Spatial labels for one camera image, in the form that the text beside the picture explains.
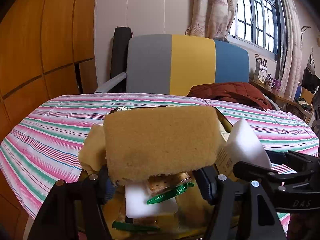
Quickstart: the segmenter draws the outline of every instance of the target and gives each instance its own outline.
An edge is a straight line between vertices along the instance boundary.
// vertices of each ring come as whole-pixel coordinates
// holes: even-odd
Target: metal screw
[[[225,180],[227,179],[227,176],[224,175],[224,174],[219,174],[219,175],[218,175],[218,179],[219,179],[219,180],[222,180],[222,181],[225,181]]]
[[[285,191],[286,188],[285,188],[285,186],[279,186],[279,187],[278,187],[278,190],[280,190],[280,191]]]
[[[63,184],[64,184],[63,179],[59,179],[59,180],[56,181],[56,185],[57,186],[62,186]]]
[[[89,176],[89,179],[90,180],[96,180],[98,178],[98,175],[97,174],[91,174],[90,176]]]
[[[251,181],[251,185],[254,187],[259,187],[260,183],[257,182],[256,180]]]

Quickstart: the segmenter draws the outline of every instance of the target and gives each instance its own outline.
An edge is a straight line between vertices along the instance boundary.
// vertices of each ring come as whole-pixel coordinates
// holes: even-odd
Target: mug
[[[276,83],[275,86],[274,86],[274,88],[275,88],[277,91],[280,90],[281,81],[275,79],[274,82]]]
[[[267,83],[266,84],[267,84],[268,87],[272,88],[272,87],[275,86],[276,83],[273,81],[273,79],[267,78]]]

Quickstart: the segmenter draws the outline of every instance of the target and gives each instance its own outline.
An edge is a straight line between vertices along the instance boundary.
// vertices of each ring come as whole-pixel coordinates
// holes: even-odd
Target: yellow sponge
[[[223,143],[210,106],[119,111],[103,127],[109,176],[121,185],[212,165]]]
[[[93,125],[83,148],[79,151],[78,159],[82,168],[90,175],[98,173],[103,164],[106,164],[106,143],[103,127]]]

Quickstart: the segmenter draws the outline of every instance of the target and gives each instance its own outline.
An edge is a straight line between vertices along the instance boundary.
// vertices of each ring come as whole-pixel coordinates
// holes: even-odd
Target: chair
[[[295,98],[300,98],[301,97],[301,93],[302,93],[302,87],[300,82],[298,83],[298,87],[297,87],[297,91],[296,94],[294,95]]]
[[[272,101],[270,98],[268,98],[265,94],[263,94],[263,96],[266,98],[266,100],[268,100],[270,102],[273,110],[281,111],[280,107],[274,101]]]
[[[126,92],[186,96],[195,85],[248,82],[249,57],[246,50],[222,41],[141,35],[129,40],[126,71],[104,83],[96,93],[107,93],[124,79]]]

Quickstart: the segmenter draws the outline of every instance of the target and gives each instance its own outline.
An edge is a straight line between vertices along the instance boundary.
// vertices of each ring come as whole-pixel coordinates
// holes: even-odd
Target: white sponge
[[[146,218],[174,214],[178,211],[175,198],[147,205],[151,191],[145,183],[127,183],[125,185],[125,212],[128,218]]]
[[[234,124],[225,144],[225,150],[233,163],[244,161],[271,169],[268,154],[244,118]]]

